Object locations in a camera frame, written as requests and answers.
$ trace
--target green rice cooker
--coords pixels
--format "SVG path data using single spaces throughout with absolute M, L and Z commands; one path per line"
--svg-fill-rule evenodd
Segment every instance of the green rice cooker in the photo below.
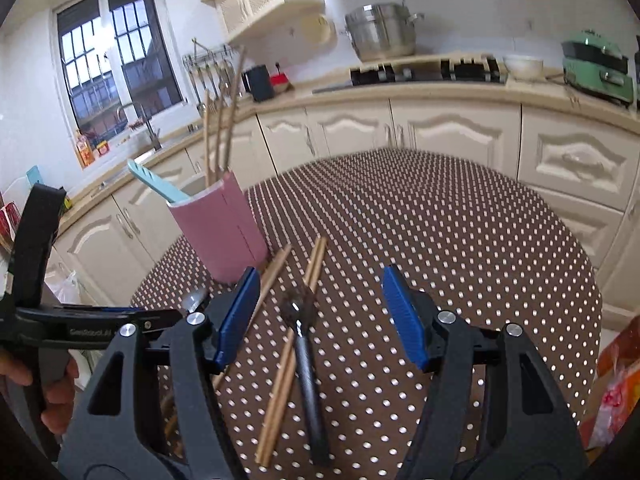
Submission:
M 628 76 L 628 58 L 615 43 L 592 30 L 575 34 L 562 44 L 564 81 L 585 92 L 629 107 L 634 84 Z

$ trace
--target wooden countertop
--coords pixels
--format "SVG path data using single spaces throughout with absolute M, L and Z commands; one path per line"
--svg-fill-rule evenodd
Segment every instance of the wooden countertop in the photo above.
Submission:
M 245 120 L 254 114 L 283 111 L 290 108 L 331 105 L 345 101 L 370 101 L 376 99 L 398 100 L 474 100 L 545 108 L 556 112 L 601 121 L 617 126 L 628 132 L 640 135 L 640 118 L 636 110 L 625 110 L 606 101 L 593 98 L 561 84 L 551 82 L 523 82 L 510 78 L 506 85 L 483 83 L 402 83 L 394 85 L 363 86 L 344 90 L 312 94 L 315 88 L 340 84 L 349 79 L 348 70 L 338 70 L 329 76 L 298 84 L 296 90 L 286 92 L 270 101 L 256 104 L 241 102 L 236 113 L 237 121 Z M 148 168 L 167 160 L 175 153 L 202 140 L 202 121 L 193 125 L 196 131 L 188 132 L 185 126 L 164 136 L 161 141 L 169 144 L 144 162 Z M 60 222 L 59 234 L 69 229 L 79 218 L 102 200 L 133 179 L 130 173 L 114 178 L 125 166 L 125 162 L 105 174 L 99 181 L 85 187 L 75 198 L 74 206 Z M 101 182 L 112 178 L 99 192 L 95 192 Z

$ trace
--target metal screw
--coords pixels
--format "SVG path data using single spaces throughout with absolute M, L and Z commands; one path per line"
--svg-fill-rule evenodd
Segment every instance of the metal screw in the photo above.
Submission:
M 514 337 L 520 337 L 522 335 L 522 327 L 520 325 L 516 325 L 515 323 L 509 323 L 507 325 L 507 334 Z
M 120 327 L 120 335 L 124 337 L 129 337 L 130 335 L 134 335 L 136 333 L 136 326 L 133 323 L 127 323 Z
M 201 312 L 194 312 L 193 314 L 189 314 L 187 316 L 187 323 L 190 325 L 199 325 L 205 319 L 205 316 Z
M 443 310 L 438 314 L 438 321 L 444 323 L 445 325 L 450 325 L 456 320 L 456 315 L 449 310 Z

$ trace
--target finger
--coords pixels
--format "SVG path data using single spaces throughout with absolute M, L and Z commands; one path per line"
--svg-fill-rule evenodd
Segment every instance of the finger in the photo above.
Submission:
M 52 404 L 42 412 L 40 419 L 51 433 L 61 435 L 68 428 L 73 411 L 73 404 Z
M 0 348 L 0 375 L 7 376 L 20 386 L 29 386 L 33 382 L 31 371 L 4 348 Z
M 78 377 L 80 377 L 80 370 L 78 370 L 78 363 L 76 363 L 76 360 L 73 359 L 73 357 L 69 359 L 69 362 L 66 365 L 66 373 L 72 379 L 77 379 Z
M 44 397 L 51 404 L 68 404 L 75 396 L 73 379 L 68 376 L 44 387 Z

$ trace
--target round table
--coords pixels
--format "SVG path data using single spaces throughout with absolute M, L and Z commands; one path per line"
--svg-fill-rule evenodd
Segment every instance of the round table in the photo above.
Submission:
M 476 326 L 517 322 L 538 346 L 573 413 L 584 413 L 595 368 L 602 301 L 591 263 L 569 229 L 531 189 L 450 156 L 376 150 L 302 166 L 258 184 L 249 204 L 275 252 L 292 255 L 218 392 L 230 436 L 252 479 L 393 479 L 428 395 L 383 300 L 383 267 Z M 333 467 L 309 460 L 294 386 L 276 456 L 254 463 L 286 327 L 284 291 L 302 282 L 318 235 L 329 239 L 313 334 Z M 184 238 L 141 284 L 132 304 L 178 308 L 212 282 Z M 474 369 L 460 460 L 475 451 L 484 367 Z M 169 388 L 170 370 L 161 371 Z

